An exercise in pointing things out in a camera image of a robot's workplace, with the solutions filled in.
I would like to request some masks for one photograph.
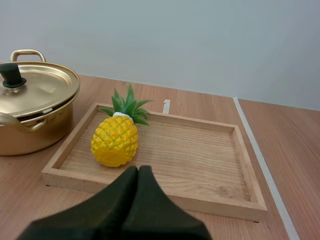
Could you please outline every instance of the pineapple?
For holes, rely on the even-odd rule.
[[[114,111],[105,107],[99,109],[110,117],[95,130],[91,151],[99,163],[119,167],[136,155],[138,134],[135,124],[149,125],[146,121],[148,111],[141,106],[152,100],[137,101],[131,85],[128,86],[126,100],[116,89],[111,98]]]

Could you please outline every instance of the black knob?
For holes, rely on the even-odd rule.
[[[4,79],[2,84],[6,88],[14,89],[27,82],[25,78],[21,77],[18,64],[16,63],[1,64],[0,74]]]

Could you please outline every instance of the wood grain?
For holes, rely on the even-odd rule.
[[[164,100],[170,99],[170,114],[239,126],[268,212],[260,223],[190,212],[204,221],[215,240],[288,240],[232,98],[136,83],[132,86],[138,98],[156,100],[146,104],[148,110],[162,112]],[[74,103],[74,124],[94,102],[111,104],[115,87],[125,94],[126,82],[81,76],[80,94]],[[62,211],[91,196],[48,187],[42,182],[41,170],[61,144],[62,141],[24,156],[0,157],[0,239],[13,240],[32,220]]]
[[[127,167],[150,165],[164,192],[185,210],[251,221],[259,221],[266,213],[238,126],[151,111],[152,127],[138,125],[136,156],[112,168],[95,161],[90,150],[96,128],[108,117],[97,112],[100,107],[112,108],[95,103],[59,148],[60,155],[55,154],[43,169],[47,185],[96,194]]]
[[[320,111],[240,100],[301,239],[320,239]]]

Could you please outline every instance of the pineapple leaves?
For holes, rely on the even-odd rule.
[[[120,102],[114,96],[112,96],[111,99],[112,99],[112,104],[113,104],[114,111],[121,113],[122,112],[122,107],[121,107]]]
[[[137,100],[132,101],[124,110],[124,113],[132,116],[137,104]]]
[[[149,114],[149,112],[143,108],[138,108],[134,110],[133,114],[137,116],[143,116],[145,119],[147,119],[148,118],[147,114]]]
[[[137,116],[137,115],[133,116],[133,117],[132,117],[132,120],[133,120],[133,122],[134,122],[135,124],[142,124],[142,125],[147,125],[147,126],[149,126],[149,123],[148,123],[145,119],[143,119],[143,118],[141,118],[141,117],[139,117],[139,116]]]
[[[127,108],[129,106],[129,104],[131,104],[134,99],[135,99],[135,92],[131,86],[131,84],[128,86],[127,89],[128,93],[126,95],[126,100],[125,100],[125,104],[124,104],[124,108]]]
[[[125,107],[125,100],[122,96],[120,96],[120,100],[121,100],[122,107],[124,108]]]
[[[114,111],[112,111],[110,108],[100,107],[99,110],[101,112],[108,114],[110,117],[112,117],[114,115]]]
[[[141,101],[138,101],[135,105],[135,109],[138,109],[140,108],[142,105],[146,104],[146,103],[149,103],[149,102],[153,102],[154,100],[141,100]]]
[[[136,100],[135,93],[131,84],[127,86],[126,99],[124,99],[118,93],[117,89],[114,89],[114,93],[111,98],[114,111],[105,107],[99,108],[100,111],[108,114],[109,116],[113,116],[114,112],[123,113],[129,115],[135,124],[143,124],[149,126],[148,122],[146,121],[149,112],[141,108],[141,106],[146,103],[153,102],[153,100]]]

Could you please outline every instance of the white wall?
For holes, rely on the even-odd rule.
[[[2,0],[0,61],[23,48],[79,74],[320,110],[320,0]]]

